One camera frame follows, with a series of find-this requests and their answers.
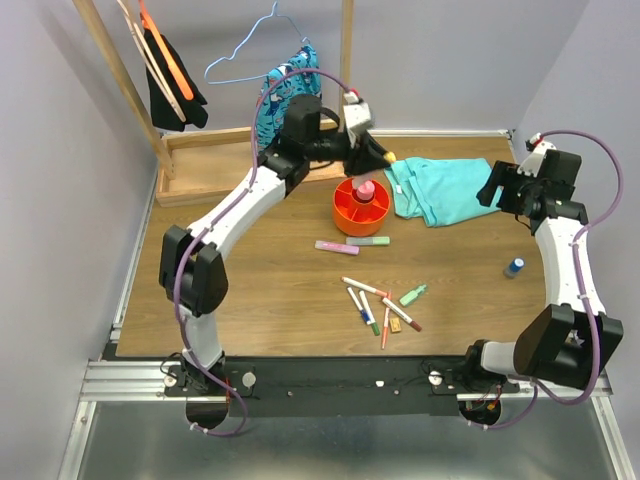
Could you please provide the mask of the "yellow pink highlighter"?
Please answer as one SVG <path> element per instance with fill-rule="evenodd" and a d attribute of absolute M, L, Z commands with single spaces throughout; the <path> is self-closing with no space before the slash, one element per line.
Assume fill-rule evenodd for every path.
<path fill-rule="evenodd" d="M 383 159 L 385 161 L 385 164 L 382 166 L 382 169 L 389 168 L 393 163 L 397 161 L 397 157 L 393 152 L 385 153 L 383 155 Z M 368 181 L 371 181 L 373 179 L 375 173 L 376 173 L 376 170 L 373 170 L 371 172 L 368 172 L 362 175 L 354 176 L 352 178 L 352 188 L 354 190 L 360 189 L 364 184 L 366 184 Z"/>

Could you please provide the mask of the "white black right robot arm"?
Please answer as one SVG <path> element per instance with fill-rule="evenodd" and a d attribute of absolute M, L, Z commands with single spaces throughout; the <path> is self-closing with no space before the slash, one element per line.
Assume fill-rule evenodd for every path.
<path fill-rule="evenodd" d="M 528 219 L 543 263 L 545 307 L 516 341 L 478 340 L 467 349 L 459 371 L 471 391 L 485 390 L 496 376 L 587 390 L 622 340 L 622 323 L 607 315 L 591 274 L 586 208 L 572 199 L 581 164 L 579 155 L 541 141 L 519 165 L 496 163 L 477 194 L 483 206 L 495 200 L 501 211 Z"/>

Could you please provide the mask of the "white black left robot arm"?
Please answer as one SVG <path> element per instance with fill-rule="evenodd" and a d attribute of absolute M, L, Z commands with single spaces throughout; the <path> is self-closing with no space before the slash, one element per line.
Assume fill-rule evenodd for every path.
<path fill-rule="evenodd" d="M 192 366 L 187 382 L 201 395 L 214 393 L 222 380 L 217 364 L 224 352 L 215 311 L 229 287 L 225 261 L 235 243 L 269 209 L 284 200 L 320 161 L 342 163 L 355 178 L 389 167 L 387 151 L 370 134 L 369 105 L 355 92 L 345 96 L 342 126 L 324 130 L 321 118 L 334 117 L 311 94 L 289 103 L 281 130 L 256 156 L 240 184 L 215 208 L 189 227 L 170 227 L 162 240 L 159 284 L 174 304 Z"/>

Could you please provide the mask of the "white marker maroon cap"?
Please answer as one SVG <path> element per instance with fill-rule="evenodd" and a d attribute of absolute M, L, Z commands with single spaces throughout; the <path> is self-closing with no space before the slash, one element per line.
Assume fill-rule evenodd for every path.
<path fill-rule="evenodd" d="M 422 331 L 422 327 L 416 322 L 413 318 L 411 318 L 404 310 L 402 310 L 398 305 L 396 305 L 390 298 L 383 298 L 382 302 L 392 310 L 399 318 L 401 318 L 408 326 L 413 328 L 417 332 Z"/>

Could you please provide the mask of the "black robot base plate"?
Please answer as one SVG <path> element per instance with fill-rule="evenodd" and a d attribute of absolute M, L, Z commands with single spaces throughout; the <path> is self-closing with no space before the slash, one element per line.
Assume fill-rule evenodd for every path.
<path fill-rule="evenodd" d="M 518 387 L 462 355 L 228 356 L 214 375 L 251 417 L 455 416 L 464 394 L 487 400 Z"/>

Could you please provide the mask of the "white marker red cap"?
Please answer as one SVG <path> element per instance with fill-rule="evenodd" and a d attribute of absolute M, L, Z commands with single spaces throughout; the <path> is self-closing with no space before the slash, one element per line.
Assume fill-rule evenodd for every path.
<path fill-rule="evenodd" d="M 365 292 L 369 292 L 371 294 L 377 295 L 379 297 L 382 298 L 386 298 L 389 294 L 388 291 L 384 291 L 384 290 L 380 290 L 376 287 L 373 287 L 371 285 L 367 285 L 365 283 L 359 282 L 357 280 L 351 279 L 349 277 L 341 277 L 341 281 L 344 282 L 345 284 L 351 286 L 351 287 L 355 287 L 358 288 L 360 290 L 363 290 Z"/>

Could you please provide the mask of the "green grey highlighter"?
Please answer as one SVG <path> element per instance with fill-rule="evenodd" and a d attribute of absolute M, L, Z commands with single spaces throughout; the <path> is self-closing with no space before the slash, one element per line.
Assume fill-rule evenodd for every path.
<path fill-rule="evenodd" d="M 387 246 L 391 243 L 388 236 L 372 236 L 372 237 L 347 237 L 346 244 L 350 246 Z"/>

